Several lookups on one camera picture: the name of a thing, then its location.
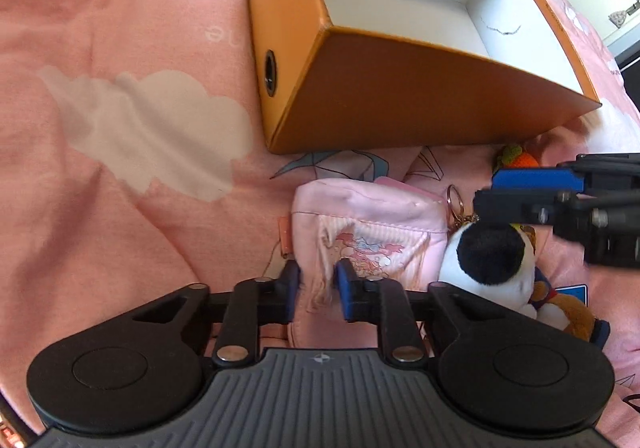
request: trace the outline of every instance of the orange cardboard box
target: orange cardboard box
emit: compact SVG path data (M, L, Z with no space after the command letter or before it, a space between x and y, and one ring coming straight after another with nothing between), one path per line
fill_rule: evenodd
M276 154L523 141L600 106L546 0L250 0Z

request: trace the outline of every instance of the orange tag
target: orange tag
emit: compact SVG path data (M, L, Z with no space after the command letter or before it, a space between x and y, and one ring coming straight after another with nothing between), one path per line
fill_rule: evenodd
M278 217L278 230L280 231L280 249L282 256L293 257L293 239L291 237L291 215Z

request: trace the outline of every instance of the bed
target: bed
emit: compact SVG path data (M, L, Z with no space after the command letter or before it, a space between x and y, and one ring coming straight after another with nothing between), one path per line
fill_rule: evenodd
M548 0L602 107L526 144L546 166L637 152L616 63L566 0ZM0 0L0 388L34 429L25 375L50 343L191 282L230 290L281 265L278 218L322 177L404 180L469 207L496 146L279 156L264 146L247 0ZM554 285L587 284L612 327L616 389L598 428L640 445L640 277L585 268L544 237ZM291 344L270 327L263 343Z

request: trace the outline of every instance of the metal screw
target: metal screw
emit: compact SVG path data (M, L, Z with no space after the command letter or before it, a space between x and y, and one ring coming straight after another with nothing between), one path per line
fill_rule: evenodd
M591 223L596 228L606 228L609 225L609 215L604 210L594 208L591 212Z
M249 355L249 351L240 345L226 345L220 347L216 354L224 362L240 362Z
M402 363L417 362L424 357L422 351L418 347L405 345L404 347L396 347L391 355Z
M538 222L540 224L546 224L546 222L549 220L549 212L546 208L540 208L540 211L538 212Z

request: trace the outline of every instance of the pink pouch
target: pink pouch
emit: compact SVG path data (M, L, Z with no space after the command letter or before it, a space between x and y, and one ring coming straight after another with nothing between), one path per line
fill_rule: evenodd
M442 200L348 179L312 181L296 191L293 250L302 270L289 341L296 348L365 348L376 328L348 324L333 288L334 265L349 258L359 276L378 274L405 289L426 290L438 278L447 245Z

